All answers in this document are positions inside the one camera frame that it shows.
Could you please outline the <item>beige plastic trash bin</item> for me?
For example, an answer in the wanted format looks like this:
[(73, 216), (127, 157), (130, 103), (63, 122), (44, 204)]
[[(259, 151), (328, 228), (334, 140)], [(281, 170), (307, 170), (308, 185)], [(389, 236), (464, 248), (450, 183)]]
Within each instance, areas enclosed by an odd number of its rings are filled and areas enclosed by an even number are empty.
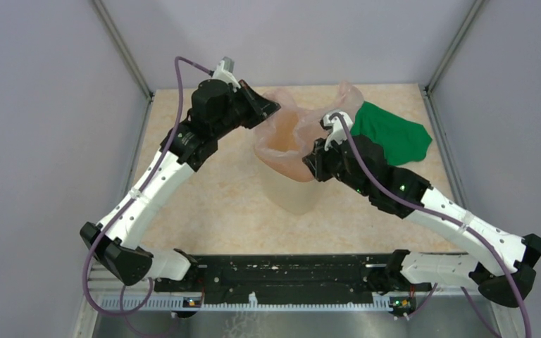
[(311, 211), (325, 193), (324, 183), (315, 180), (310, 182), (293, 180), (261, 161), (258, 162), (258, 169), (266, 197), (294, 215), (303, 215)]

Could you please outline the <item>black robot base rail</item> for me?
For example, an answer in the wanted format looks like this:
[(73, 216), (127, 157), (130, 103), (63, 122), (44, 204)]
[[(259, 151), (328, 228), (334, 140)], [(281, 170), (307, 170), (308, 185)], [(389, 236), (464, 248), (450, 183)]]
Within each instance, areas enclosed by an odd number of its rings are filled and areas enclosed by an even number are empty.
[(241, 304), (254, 294), (262, 305), (372, 303), (396, 292), (428, 292), (429, 282), (411, 284), (390, 264), (392, 253), (195, 256), (180, 281), (158, 278), (157, 293), (195, 292), (206, 305)]

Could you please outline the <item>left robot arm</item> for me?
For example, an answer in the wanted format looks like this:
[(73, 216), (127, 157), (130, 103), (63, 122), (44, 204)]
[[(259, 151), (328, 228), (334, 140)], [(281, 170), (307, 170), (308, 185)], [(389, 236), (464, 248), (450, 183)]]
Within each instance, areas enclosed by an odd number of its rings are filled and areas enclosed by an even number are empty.
[(80, 237), (94, 249), (93, 257), (125, 286), (163, 278), (181, 291), (193, 289), (198, 273), (187, 255), (152, 253), (140, 247), (142, 237), (175, 190), (218, 150), (221, 138), (240, 127), (252, 129), (279, 110), (279, 103), (244, 80), (201, 82), (185, 119), (163, 139), (135, 186), (98, 223), (82, 226)]

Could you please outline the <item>pink plastic trash bag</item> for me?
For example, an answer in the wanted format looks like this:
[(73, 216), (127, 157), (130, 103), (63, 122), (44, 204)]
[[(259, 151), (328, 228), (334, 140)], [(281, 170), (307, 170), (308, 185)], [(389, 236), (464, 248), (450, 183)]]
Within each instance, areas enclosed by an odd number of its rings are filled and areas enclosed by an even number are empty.
[(254, 153), (269, 168), (297, 182), (314, 180), (302, 159), (310, 154), (316, 139), (327, 136), (320, 124), (323, 116), (337, 110), (354, 120), (364, 102), (360, 90), (346, 81), (338, 84), (335, 98), (327, 106), (316, 109), (297, 105), (285, 88), (270, 89), (263, 97), (280, 104), (280, 110), (254, 128)]

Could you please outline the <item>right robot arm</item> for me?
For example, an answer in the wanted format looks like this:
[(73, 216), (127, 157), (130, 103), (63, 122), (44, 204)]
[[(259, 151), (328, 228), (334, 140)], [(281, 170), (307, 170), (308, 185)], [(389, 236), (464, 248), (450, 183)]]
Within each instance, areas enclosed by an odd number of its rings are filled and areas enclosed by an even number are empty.
[(319, 182), (332, 178), (366, 197), (378, 210), (422, 225), (462, 250), (456, 254), (392, 253), (384, 275), (373, 283), (378, 292), (403, 290), (409, 284), (439, 284), (477, 289), (486, 299), (517, 308), (514, 289), (525, 298), (533, 288), (541, 237), (505, 232), (455, 204), (415, 172), (387, 163), (383, 148), (364, 136), (354, 143), (382, 192), (359, 165), (349, 142), (314, 142), (304, 165)]

